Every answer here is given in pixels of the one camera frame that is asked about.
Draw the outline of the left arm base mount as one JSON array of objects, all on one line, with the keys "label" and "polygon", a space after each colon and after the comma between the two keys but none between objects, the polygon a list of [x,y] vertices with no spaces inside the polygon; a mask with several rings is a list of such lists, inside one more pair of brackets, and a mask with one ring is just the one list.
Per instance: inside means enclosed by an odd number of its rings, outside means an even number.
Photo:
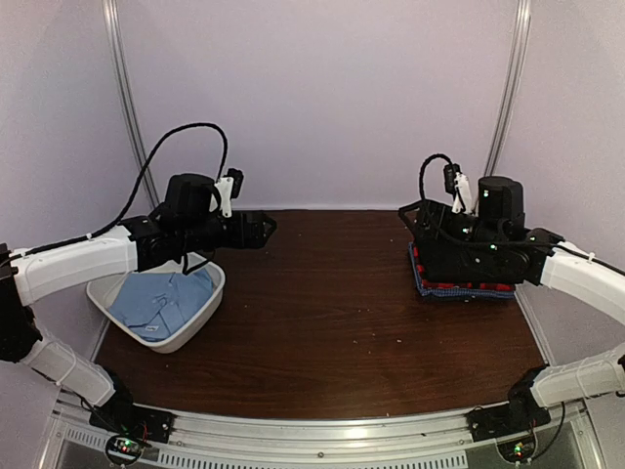
[{"label": "left arm base mount", "polygon": [[90,413],[89,423],[108,432],[151,443],[167,444],[173,429],[174,414],[141,405],[105,405],[86,401],[81,406]]}]

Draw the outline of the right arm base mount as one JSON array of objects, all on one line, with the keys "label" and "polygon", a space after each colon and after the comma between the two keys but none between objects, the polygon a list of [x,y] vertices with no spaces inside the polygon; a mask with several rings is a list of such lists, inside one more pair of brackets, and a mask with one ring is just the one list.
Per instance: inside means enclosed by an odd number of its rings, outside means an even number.
[{"label": "right arm base mount", "polygon": [[474,442],[499,439],[551,422],[550,412],[542,407],[525,411],[505,403],[491,407],[475,407],[465,415]]}]

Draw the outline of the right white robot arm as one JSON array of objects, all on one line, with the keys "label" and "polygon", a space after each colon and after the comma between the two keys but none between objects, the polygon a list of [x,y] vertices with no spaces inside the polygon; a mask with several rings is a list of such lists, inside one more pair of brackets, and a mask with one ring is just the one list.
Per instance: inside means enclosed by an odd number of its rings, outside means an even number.
[{"label": "right white robot arm", "polygon": [[[425,196],[398,210],[413,235],[422,279],[443,286],[529,282],[565,293],[624,321],[624,274],[561,235],[525,226],[523,187],[507,177],[479,179],[471,197],[463,174],[446,184],[452,205]],[[624,391],[624,347],[565,365],[528,371],[509,392],[500,420],[522,430],[538,408]]]}]

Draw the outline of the light blue long sleeve shirt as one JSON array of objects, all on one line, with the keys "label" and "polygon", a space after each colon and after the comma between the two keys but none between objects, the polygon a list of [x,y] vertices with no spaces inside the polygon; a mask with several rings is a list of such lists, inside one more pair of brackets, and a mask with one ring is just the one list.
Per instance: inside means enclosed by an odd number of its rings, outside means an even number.
[{"label": "light blue long sleeve shirt", "polygon": [[129,274],[108,309],[114,318],[147,342],[168,339],[185,326],[213,294],[206,270]]}]

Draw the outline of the white plastic tub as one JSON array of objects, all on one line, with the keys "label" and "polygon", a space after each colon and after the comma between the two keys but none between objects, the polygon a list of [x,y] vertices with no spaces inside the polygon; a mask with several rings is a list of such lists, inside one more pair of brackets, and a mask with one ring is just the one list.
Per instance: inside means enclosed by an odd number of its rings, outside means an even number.
[{"label": "white plastic tub", "polygon": [[141,345],[160,354],[183,347],[214,315],[223,299],[224,270],[191,253],[189,275],[174,261],[142,272],[89,282],[93,305]]}]

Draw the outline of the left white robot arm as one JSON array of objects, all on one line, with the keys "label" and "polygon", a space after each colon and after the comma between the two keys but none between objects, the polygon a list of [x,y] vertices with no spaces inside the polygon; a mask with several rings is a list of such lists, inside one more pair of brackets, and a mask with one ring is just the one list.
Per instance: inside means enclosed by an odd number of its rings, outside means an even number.
[{"label": "left white robot arm", "polygon": [[263,211],[231,207],[243,181],[239,170],[213,180],[198,174],[170,178],[164,201],[149,215],[122,219],[102,234],[53,248],[1,249],[1,359],[21,362],[103,407],[120,434],[140,426],[139,410],[104,369],[57,341],[35,323],[38,300],[102,277],[158,268],[186,255],[219,248],[259,249],[277,228]]}]

